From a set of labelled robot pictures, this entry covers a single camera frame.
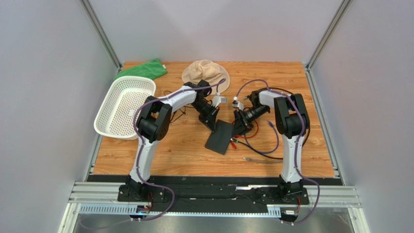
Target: red cable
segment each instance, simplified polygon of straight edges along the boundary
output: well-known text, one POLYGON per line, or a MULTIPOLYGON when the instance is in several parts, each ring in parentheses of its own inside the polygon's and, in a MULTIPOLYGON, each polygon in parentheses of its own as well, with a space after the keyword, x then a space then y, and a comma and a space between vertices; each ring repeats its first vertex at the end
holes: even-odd
POLYGON ((241 135, 236 135, 236 137, 239 137, 239 138, 244 138, 244 139, 249 139, 249 138, 252 138, 252 137, 256 136, 256 135, 258 134, 258 132, 259 132, 259 124, 258 124, 258 122, 257 122, 256 120, 255 120, 255 123, 256 123, 256 125, 257 125, 258 129, 256 130, 256 133, 255 133, 254 135, 252 135, 252 136, 248 136, 248 137, 241 136, 241 135))
POLYGON ((235 150, 238 150, 238 149, 237 149, 237 147, 236 147, 236 144, 234 144, 234 142, 233 142, 233 141, 230 141, 230 143, 231 143, 231 146, 232 146, 235 150))

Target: metal floor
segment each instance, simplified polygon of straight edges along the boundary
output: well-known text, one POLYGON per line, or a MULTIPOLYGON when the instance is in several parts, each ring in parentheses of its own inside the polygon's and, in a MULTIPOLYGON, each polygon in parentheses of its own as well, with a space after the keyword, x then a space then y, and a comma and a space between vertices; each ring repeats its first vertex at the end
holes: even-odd
MULTIPOLYGON (((299 219, 309 213, 301 208, 299 219)), ((102 227, 126 220, 125 215, 79 215, 88 227, 102 227)), ((318 208, 307 222, 297 226, 281 224, 279 219, 264 217, 195 217, 163 216, 148 222, 126 222, 114 227, 92 231, 76 224, 75 233, 353 233, 346 208, 318 208)))

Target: black pad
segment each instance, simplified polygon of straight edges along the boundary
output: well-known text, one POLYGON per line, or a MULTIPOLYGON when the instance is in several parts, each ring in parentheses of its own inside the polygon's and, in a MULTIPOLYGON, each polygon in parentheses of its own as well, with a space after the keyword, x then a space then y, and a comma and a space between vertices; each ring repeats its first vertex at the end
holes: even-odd
POLYGON ((218 120, 216 123, 216 132, 210 134, 205 147, 220 154, 225 154, 230 143, 233 128, 233 124, 218 120))

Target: wire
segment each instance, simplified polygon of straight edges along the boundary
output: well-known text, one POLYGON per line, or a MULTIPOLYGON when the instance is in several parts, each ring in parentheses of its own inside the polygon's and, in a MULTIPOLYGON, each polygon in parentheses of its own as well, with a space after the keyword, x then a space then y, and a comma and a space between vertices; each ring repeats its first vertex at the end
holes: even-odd
POLYGON ((177 111, 175 111, 173 114, 172 114, 172 117, 171 117, 171 120, 170 120, 170 124, 171 123, 173 123, 174 121, 176 121, 177 119, 179 119, 182 115, 188 115, 187 113, 186 113, 186 108, 187 108, 187 106, 183 106, 184 107, 184 111, 183 110, 181 110, 181 108, 180 109, 178 109, 178 110, 180 110, 180 112, 181 112, 181 115, 179 115, 176 119, 174 119, 174 116, 175 116, 175 113, 177 112, 177 111))
POLYGON ((269 122, 269 125, 273 128, 273 131, 275 131, 276 138, 277 138, 277 144, 276 144, 276 147, 273 150, 267 151, 267 152, 263 152, 263 151, 260 151, 260 150, 256 150, 256 149, 254 149, 252 147, 252 145, 249 144, 249 141, 247 140, 248 138, 245 138, 247 145, 249 145, 254 151, 260 152, 262 154, 270 154, 270 153, 273 153, 273 152, 275 152, 277 150, 277 148, 279 148, 279 135, 277 134, 277 130, 276 130, 275 126, 273 125, 273 123, 271 121, 268 121, 268 122, 269 122))
POLYGON ((239 141, 239 140, 237 140, 237 139, 235 139, 235 138, 232 138, 231 140, 232 140, 233 142, 240 143, 240 144, 242 144, 242 145, 247 146, 247 147, 248 147, 249 149, 251 149, 252 151, 254 151, 254 152, 258 153, 259 155, 264 156, 264 157, 266 157, 266 158, 269 158, 269 159, 280 159, 280 160, 282 160, 282 159, 283 159, 283 158, 275 158, 275 157, 271 157, 271 156, 269 156, 269 155, 265 155, 265 154, 263 154, 263 153, 260 153, 260 152, 258 152, 257 150, 253 149, 252 147, 250 147, 248 144, 246 144, 246 143, 244 143, 244 142, 241 142, 241 141, 239 141))
MULTIPOLYGON (((286 93, 289 93, 289 94, 293 95, 293 92, 290 92, 290 91, 288 91, 286 89, 283 89, 283 88, 279 88, 279 87, 269 87, 269 88, 270 89, 275 89, 275 90, 280 90, 280 91, 283 91, 283 92, 286 92, 286 93)), ((262 89, 259 89, 258 91, 263 91, 263 90, 267 90, 267 88, 262 88, 262 89)))
POLYGON ((246 161, 253 161, 253 162, 259 162, 259 163, 265 163, 265 164, 275 164, 275 163, 282 163, 282 160, 277 160, 277 161, 266 161, 266 160, 258 160, 258 159, 251 159, 251 158, 246 158, 243 157, 244 160, 246 161))
MULTIPOLYGON (((304 180, 306 180, 306 181, 309 181, 309 182, 313 183, 313 184, 314 184, 314 185, 316 185, 316 186, 317 186, 317 188, 318 188, 318 195, 316 196, 315 204, 314 204, 314 206, 313 206, 312 210, 310 211, 310 213, 308 214, 308 216, 306 216, 304 219, 300 220, 299 222, 296 222, 296 224, 301 224, 301 223, 304 223, 304 222, 306 222, 306 221, 307 221, 307 220, 308 220, 308 219, 312 216, 312 214, 315 212, 315 210, 316 210, 316 206, 318 205, 318 202, 319 202, 319 197, 320 197, 320 195, 321 195, 321 187, 320 187, 320 185, 318 184, 318 182, 316 182, 316 181, 314 181, 314 180, 312 180, 312 179, 309 179, 309 178, 305 177, 305 176, 304 176, 304 175, 300 172, 300 170, 298 169, 298 165, 297 165, 297 153, 298 153, 298 148, 299 148, 299 139, 300 139, 300 137, 302 137, 302 136, 304 135, 304 133, 305 133, 305 131, 306 131, 306 129, 305 129, 305 122, 304 122, 303 117, 302 117, 302 115, 300 114, 300 112, 299 112, 298 108, 297 108, 297 107, 296 107, 296 105, 294 104, 294 102, 293 102, 292 98, 291 98, 288 94, 286 94, 286 93, 282 93, 282 92, 278 92, 278 91, 275 91, 275 90, 270 89, 270 88, 269 88, 269 84, 268 84, 265 80, 263 80, 263 79, 253 79, 253 80, 250 80, 250 81, 246 82, 243 86, 241 86, 241 88, 240 88, 240 89, 239 89, 239 91, 237 92, 236 97, 238 97, 238 96, 239 96, 239 93, 241 92, 241 90, 243 89, 243 87, 245 87, 247 84, 249 84, 249 83, 251 83, 251 82, 264 82, 264 83, 266 84, 266 89, 267 89, 268 91, 273 92, 273 93, 275 93, 275 94, 279 94, 279 95, 285 96, 285 97, 288 99, 288 101, 291 103, 292 107, 294 108, 294 110, 296 111, 296 114, 297 114, 297 115, 298 115, 298 117, 299 117, 300 124, 302 125, 302 130, 300 131, 299 135, 296 137, 297 139, 295 140, 295 147, 294 147, 294 167, 295 167, 295 169, 296 169, 297 174, 299 174, 299 176, 300 176, 300 177, 302 177, 302 179, 304 179, 304 180)), ((293 222, 288 222, 288 221, 285 221, 285 223, 286 223, 286 224, 289 224, 289 225, 293 225, 293 222)))
POLYGON ((137 121, 137 116, 138 116, 138 114, 141 112, 141 110, 142 110, 145 106, 147 106, 147 105, 149 105, 149 104, 152 104, 152 103, 155 103, 155 102, 158 102, 158 101, 168 100, 168 98, 174 97, 174 96, 176 96, 176 95, 178 95, 178 94, 180 94, 180 93, 186 92, 186 91, 197 91, 197 90, 204 90, 204 89, 212 88, 212 87, 218 86, 218 85, 220 85, 220 84, 222 84, 222 83, 224 83, 224 82, 225 82, 225 79, 221 79, 218 83, 216 83, 216 84, 214 84, 214 85, 211 85, 211 86, 198 87, 198 88, 189 88, 189 89, 184 89, 184 90, 175 91, 175 92, 171 93, 168 97, 163 97, 163 98, 158 98, 158 99, 155 99, 155 100, 150 100, 150 101, 148 101, 148 102, 144 103, 142 106, 140 106, 140 107, 139 107, 139 108, 135 111, 135 114, 134 114, 134 118, 133 118, 132 125, 133 125, 134 130, 135 130, 135 132, 137 133, 138 137, 140 138, 140 143, 141 143, 141 146, 140 146, 139 151, 138 151, 138 154, 137 154, 137 162, 136 162, 136 168, 137 168, 138 178, 142 181, 142 183, 144 183, 144 184, 146 184, 146 185, 153 186, 153 187, 158 187, 158 188, 164 188, 164 189, 168 190, 168 191, 172 194, 172 200, 171 200, 171 203, 170 203, 170 205, 169 205, 169 206, 168 206, 168 207, 167 207, 164 211, 162 211, 161 213, 159 213, 159 214, 158 214, 158 215, 156 215, 156 216, 153 216, 153 217, 150 217, 150 218, 143 218, 141 221, 149 221, 149 220, 153 220, 153 219, 156 219, 156 218, 159 218, 159 217, 163 216, 166 212, 168 212, 168 211, 171 209, 171 207, 173 206, 173 204, 174 204, 174 201, 175 201, 175 193, 174 193, 174 191, 173 191, 172 189, 170 189, 169 187, 166 187, 166 186, 163 186, 163 185, 158 185, 158 184, 153 184, 153 183, 149 183, 149 182, 147 182, 146 180, 144 180, 144 179, 141 177, 141 175, 140 175, 140 173, 139 173, 139 159, 141 158, 141 155, 142 155, 142 150, 144 149, 144 145, 145 145, 145 138, 144 138, 144 137, 143 137, 143 136, 139 133, 138 128, 137 128, 137 126, 136 126, 136 121, 137 121))
POLYGON ((129 219, 127 219, 127 220, 119 221, 119 222, 116 222, 116 223, 111 224, 111 225, 108 225, 108 226, 104 226, 104 227, 96 227, 96 228, 94 228, 94 227, 87 227, 87 226, 85 226, 85 225, 82 223, 82 220, 83 220, 83 219, 81 219, 81 220, 79 220, 79 221, 78 221, 79 225, 81 225, 81 227, 83 227, 83 228, 85 228, 85 229, 87 229, 87 230, 93 230, 93 231, 98 231, 98 230, 103 230, 103 229, 111 228, 111 227, 113 227, 113 226, 116 226, 116 225, 119 225, 119 224, 122 224, 122 223, 125 223, 125 222, 131 222, 131 221, 132 221, 132 219, 131 219, 131 218, 129 218, 129 219))
POLYGON ((302 205, 302 201, 300 200, 299 197, 296 197, 296 198, 297 198, 297 209, 296 209, 296 211, 297 211, 297 214, 299 214, 300 206, 302 205))
POLYGON ((308 129, 308 133, 306 134, 306 137, 305 137, 305 140, 303 140, 303 144, 302 144, 302 147, 305 145, 305 143, 308 141, 308 138, 309 138, 309 134, 311 133, 311 126, 309 126, 309 129, 308 129))
POLYGON ((247 141, 247 139, 248 138, 252 138, 252 137, 254 137, 254 136, 256 136, 257 134, 258 134, 258 132, 259 132, 259 124, 258 124, 258 122, 255 120, 255 123, 256 123, 256 126, 258 127, 258 129, 256 130, 256 132, 255 132, 255 134, 254 135, 252 135, 252 136, 246 136, 246 134, 244 134, 244 136, 241 136, 241 135, 236 135, 236 137, 240 137, 240 138, 244 138, 244 139, 246 139, 246 141, 247 141))

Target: beige hat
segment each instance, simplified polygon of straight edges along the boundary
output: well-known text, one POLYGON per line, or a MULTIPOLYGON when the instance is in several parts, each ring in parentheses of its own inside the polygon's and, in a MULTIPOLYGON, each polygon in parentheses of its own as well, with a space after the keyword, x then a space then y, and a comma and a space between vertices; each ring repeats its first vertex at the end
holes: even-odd
MULTIPOLYGON (((210 85, 218 83, 225 78, 225 82, 219 85, 219 92, 222 93, 230 86, 230 76, 223 66, 210 60, 201 60, 193 62, 187 67, 181 76, 184 83, 192 82, 197 84, 202 79, 210 85)), ((212 94, 216 94, 216 87, 212 89, 212 94)))

